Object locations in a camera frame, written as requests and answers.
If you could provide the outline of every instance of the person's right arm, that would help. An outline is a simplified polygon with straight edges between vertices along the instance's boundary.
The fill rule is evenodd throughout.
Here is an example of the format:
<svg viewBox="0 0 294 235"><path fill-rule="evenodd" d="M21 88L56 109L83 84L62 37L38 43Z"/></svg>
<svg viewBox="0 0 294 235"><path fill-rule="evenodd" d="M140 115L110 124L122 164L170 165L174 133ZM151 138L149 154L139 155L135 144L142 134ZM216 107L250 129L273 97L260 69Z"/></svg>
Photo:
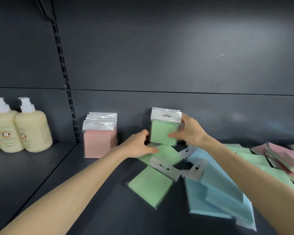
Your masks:
<svg viewBox="0 0 294 235"><path fill-rule="evenodd" d="M185 127L169 137L206 150L279 234L294 234L294 189L210 137L195 119L183 114L182 120Z"/></svg>

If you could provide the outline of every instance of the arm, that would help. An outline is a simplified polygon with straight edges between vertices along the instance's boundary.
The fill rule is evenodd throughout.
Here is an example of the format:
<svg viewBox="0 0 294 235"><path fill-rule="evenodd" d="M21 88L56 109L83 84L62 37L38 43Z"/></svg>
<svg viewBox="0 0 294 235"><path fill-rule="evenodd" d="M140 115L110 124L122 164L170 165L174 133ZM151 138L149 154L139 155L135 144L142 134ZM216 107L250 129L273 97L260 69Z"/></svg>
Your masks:
<svg viewBox="0 0 294 235"><path fill-rule="evenodd" d="M240 158L183 114L185 127L169 135L206 150L279 234L294 234L294 189Z"/></svg>
<svg viewBox="0 0 294 235"><path fill-rule="evenodd" d="M157 153L144 145L147 130L133 134L120 146L40 198L16 217L0 235L66 234L113 170L128 157Z"/></svg>

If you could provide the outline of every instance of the pump nozzle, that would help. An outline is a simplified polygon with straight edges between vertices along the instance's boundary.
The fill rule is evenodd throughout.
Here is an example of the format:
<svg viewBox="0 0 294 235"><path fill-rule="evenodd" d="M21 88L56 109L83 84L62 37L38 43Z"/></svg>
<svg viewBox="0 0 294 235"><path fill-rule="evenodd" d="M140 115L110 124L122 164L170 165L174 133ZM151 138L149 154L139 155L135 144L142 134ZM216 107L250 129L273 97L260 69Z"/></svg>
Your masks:
<svg viewBox="0 0 294 235"><path fill-rule="evenodd" d="M2 97L0 97L0 113L5 113L10 110L11 109L10 109L9 105L4 102L4 99Z"/></svg>
<svg viewBox="0 0 294 235"><path fill-rule="evenodd" d="M19 97L22 101L21 110L23 113L30 113L35 111L35 106L30 102L28 97Z"/></svg>

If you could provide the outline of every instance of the bottle logo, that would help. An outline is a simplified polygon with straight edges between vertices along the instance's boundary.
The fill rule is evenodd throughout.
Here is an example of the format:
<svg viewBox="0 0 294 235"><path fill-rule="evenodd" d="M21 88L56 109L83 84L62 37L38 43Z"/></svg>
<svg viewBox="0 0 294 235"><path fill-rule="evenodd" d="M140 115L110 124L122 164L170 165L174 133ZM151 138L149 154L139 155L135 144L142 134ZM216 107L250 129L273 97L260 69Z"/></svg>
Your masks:
<svg viewBox="0 0 294 235"><path fill-rule="evenodd" d="M1 138L7 139L7 138L11 138L11 132L10 131L2 131L0 132L0 136Z"/></svg>
<svg viewBox="0 0 294 235"><path fill-rule="evenodd" d="M26 136L24 133L21 133L21 138L22 138L23 140L26 140L26 139L27 139L27 136Z"/></svg>

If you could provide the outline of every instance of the person's left hand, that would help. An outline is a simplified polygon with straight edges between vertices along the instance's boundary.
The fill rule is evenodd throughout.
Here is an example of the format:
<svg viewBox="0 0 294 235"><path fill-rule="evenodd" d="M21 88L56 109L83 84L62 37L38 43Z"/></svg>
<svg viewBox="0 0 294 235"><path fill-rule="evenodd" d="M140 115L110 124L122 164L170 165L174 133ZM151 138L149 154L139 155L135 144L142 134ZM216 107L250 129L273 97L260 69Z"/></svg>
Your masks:
<svg viewBox="0 0 294 235"><path fill-rule="evenodd" d="M148 153L157 153L157 148L152 148L144 145L146 136L149 135L147 130L142 130L139 133L133 134L125 142L118 146L124 156L129 158L138 158Z"/></svg>

